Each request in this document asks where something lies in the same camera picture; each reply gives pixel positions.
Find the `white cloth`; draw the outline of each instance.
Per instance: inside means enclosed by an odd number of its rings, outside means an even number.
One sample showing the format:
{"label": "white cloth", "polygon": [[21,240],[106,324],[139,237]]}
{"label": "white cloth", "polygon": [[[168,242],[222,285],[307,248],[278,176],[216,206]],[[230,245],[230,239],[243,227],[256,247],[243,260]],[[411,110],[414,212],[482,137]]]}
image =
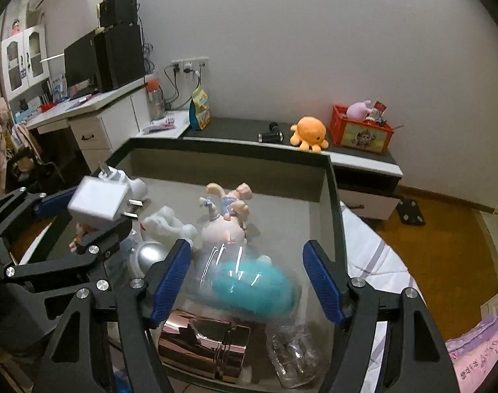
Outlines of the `white cloth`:
{"label": "white cloth", "polygon": [[[420,292],[414,278],[395,251],[343,202],[340,202],[340,205],[349,276],[365,278],[372,287],[381,291],[400,293],[404,288],[413,287]],[[361,393],[374,393],[376,389],[386,332],[387,322],[378,322]]]}

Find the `yellow and blue package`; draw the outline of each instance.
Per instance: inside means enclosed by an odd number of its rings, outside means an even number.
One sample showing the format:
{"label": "yellow and blue package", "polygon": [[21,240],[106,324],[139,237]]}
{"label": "yellow and blue package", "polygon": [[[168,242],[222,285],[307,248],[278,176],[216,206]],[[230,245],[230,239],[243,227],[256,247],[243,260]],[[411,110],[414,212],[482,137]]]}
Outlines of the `yellow and blue package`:
{"label": "yellow and blue package", "polygon": [[209,97],[207,93],[198,87],[192,93],[191,105],[189,107],[189,122],[193,130],[203,130],[211,120],[209,112]]}

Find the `metal prong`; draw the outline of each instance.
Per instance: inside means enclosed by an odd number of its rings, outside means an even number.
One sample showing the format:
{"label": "metal prong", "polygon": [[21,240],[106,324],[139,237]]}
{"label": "metal prong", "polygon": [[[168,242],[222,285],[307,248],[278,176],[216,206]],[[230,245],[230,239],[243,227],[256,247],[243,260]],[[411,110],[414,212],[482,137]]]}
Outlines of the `metal prong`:
{"label": "metal prong", "polygon": [[137,199],[129,199],[129,204],[137,207],[143,207],[143,202]]}
{"label": "metal prong", "polygon": [[129,217],[129,218],[133,218],[134,220],[138,220],[138,214],[134,214],[134,213],[122,213],[121,215],[125,216],[125,217]]}
{"label": "metal prong", "polygon": [[98,164],[100,166],[101,172],[104,173],[107,177],[109,177],[112,174],[111,170],[109,169],[109,166],[105,161],[103,162],[98,161]]}

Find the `computer monitor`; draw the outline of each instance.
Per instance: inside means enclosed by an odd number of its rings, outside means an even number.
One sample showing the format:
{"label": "computer monitor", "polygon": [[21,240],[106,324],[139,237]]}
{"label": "computer monitor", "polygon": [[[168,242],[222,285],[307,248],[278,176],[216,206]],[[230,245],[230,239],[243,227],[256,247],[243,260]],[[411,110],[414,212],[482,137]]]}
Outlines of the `computer monitor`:
{"label": "computer monitor", "polygon": [[95,32],[91,31],[65,49],[65,78],[67,87],[88,80],[89,86],[96,87],[96,54],[92,46]]}

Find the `orange plush toy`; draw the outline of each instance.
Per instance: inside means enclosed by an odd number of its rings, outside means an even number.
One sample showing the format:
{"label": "orange plush toy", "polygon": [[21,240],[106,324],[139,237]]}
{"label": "orange plush toy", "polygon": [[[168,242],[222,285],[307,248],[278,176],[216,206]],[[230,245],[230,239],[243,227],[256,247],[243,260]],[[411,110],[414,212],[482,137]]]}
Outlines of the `orange plush toy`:
{"label": "orange plush toy", "polygon": [[327,149],[329,142],[325,139],[326,129],[324,124],[315,117],[303,117],[298,124],[291,126],[294,134],[291,137],[291,145],[300,145],[300,150],[319,153]]}

